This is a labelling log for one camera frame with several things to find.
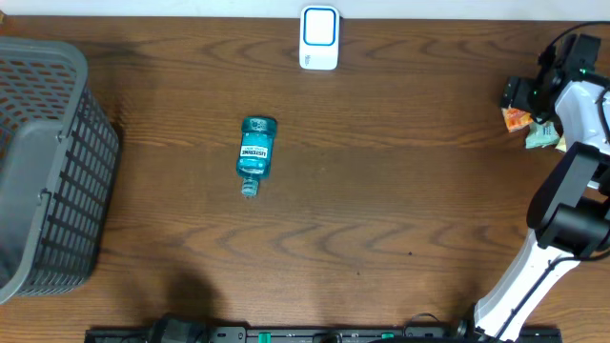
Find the orange tissue pack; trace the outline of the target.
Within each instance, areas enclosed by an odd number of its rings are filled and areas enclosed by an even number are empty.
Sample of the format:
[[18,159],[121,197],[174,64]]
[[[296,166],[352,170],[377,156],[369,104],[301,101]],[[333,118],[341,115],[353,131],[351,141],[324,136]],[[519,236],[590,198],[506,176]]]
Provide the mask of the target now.
[[522,111],[519,109],[513,109],[511,107],[502,108],[501,113],[506,129],[509,132],[524,129],[533,122],[529,112]]

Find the light teal small packet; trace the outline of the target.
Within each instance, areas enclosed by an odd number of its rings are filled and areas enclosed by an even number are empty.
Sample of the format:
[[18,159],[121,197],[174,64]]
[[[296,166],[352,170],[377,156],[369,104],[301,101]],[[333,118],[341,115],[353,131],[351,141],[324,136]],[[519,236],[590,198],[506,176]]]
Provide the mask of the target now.
[[525,138],[525,148],[545,148],[557,145],[559,140],[560,137],[553,122],[546,122],[544,124],[531,123]]

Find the teal mouthwash bottle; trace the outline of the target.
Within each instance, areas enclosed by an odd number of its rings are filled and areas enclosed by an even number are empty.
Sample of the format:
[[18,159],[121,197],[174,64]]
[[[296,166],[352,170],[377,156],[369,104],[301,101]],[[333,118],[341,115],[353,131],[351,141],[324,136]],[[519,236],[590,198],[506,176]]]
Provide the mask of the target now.
[[260,182],[270,174],[277,122],[272,117],[248,116],[241,132],[236,172],[242,178],[241,193],[256,197]]

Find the yellow snack bag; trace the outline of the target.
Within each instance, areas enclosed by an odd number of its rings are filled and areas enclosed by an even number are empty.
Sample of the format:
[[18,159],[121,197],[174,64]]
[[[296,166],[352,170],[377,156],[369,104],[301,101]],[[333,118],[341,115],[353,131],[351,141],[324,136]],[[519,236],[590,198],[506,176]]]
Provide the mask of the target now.
[[560,151],[560,152],[567,152],[567,144],[566,144],[566,140],[565,140],[565,137],[564,137],[564,136],[562,136],[562,137],[559,139],[559,142],[558,142],[558,144],[555,146],[555,149],[556,149],[557,151]]

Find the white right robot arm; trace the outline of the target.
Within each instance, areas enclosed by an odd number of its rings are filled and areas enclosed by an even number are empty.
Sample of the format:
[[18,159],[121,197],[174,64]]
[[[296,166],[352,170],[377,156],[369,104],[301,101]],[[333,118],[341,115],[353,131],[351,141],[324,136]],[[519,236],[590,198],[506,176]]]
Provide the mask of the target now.
[[497,285],[475,305],[462,337],[517,342],[524,322],[568,272],[609,255],[609,79],[595,71],[601,41],[577,27],[539,55],[534,78],[512,76],[500,104],[537,124],[558,121],[566,152],[533,197],[528,233]]

